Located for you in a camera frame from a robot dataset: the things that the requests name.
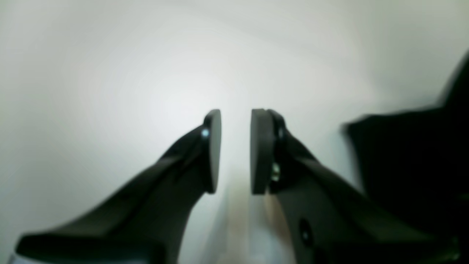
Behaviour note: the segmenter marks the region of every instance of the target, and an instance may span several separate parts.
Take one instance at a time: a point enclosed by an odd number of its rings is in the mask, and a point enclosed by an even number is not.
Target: bolt
[[[210,131],[208,129],[203,129],[202,130],[202,137],[206,138],[208,137],[208,135],[210,135]]]
[[[275,162],[272,164],[272,180],[273,181],[280,180],[280,165]]]

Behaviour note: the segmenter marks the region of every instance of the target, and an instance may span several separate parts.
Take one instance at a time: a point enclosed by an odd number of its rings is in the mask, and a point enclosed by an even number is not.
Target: white wall
[[[464,0],[0,1],[0,263],[213,108],[219,190],[194,208],[180,263],[291,263],[270,198],[249,196],[251,109],[283,114],[360,188],[340,125],[436,102],[468,47]]]

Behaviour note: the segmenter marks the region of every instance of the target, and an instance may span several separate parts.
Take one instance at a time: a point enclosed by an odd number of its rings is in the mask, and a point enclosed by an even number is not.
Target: white surface
[[[463,0],[0,1],[0,263],[213,108],[219,188],[194,208],[180,263],[291,263],[272,201],[249,196],[251,109],[280,112],[359,187],[340,125],[436,102],[468,47]]]

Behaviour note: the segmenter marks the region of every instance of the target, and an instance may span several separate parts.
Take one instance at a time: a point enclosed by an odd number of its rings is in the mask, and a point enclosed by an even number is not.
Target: hole
[[[303,244],[307,247],[311,247],[314,244],[313,232],[311,226],[306,219],[300,220],[300,238]]]

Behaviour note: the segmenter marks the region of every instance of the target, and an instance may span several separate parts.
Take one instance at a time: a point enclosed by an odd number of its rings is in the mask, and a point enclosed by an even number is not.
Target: black object
[[[457,236],[469,263],[469,54],[443,106],[347,126],[368,197],[409,225]]]
[[[217,187],[221,116],[177,140],[148,169],[83,217],[21,238],[20,256],[56,264],[175,264],[192,207]]]
[[[459,258],[452,237],[408,226],[324,167],[273,110],[252,111],[251,168],[253,193],[269,190],[279,200],[299,264],[439,264]]]

